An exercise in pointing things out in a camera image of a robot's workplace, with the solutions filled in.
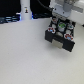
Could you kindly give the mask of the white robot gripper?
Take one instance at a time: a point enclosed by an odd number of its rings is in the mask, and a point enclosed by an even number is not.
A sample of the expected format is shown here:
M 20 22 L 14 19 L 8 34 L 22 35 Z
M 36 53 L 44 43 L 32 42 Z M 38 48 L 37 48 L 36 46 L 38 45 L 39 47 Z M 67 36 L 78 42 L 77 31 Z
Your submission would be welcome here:
M 51 0 L 52 14 L 84 23 L 84 0 Z

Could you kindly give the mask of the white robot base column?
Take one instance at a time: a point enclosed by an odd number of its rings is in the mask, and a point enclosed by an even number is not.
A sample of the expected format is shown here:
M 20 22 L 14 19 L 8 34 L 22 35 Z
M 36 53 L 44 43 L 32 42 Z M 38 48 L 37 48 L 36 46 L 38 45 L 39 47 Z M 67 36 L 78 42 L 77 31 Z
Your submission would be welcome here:
M 30 20 L 32 18 L 32 12 L 30 9 L 30 0 L 20 0 L 21 2 L 21 19 Z

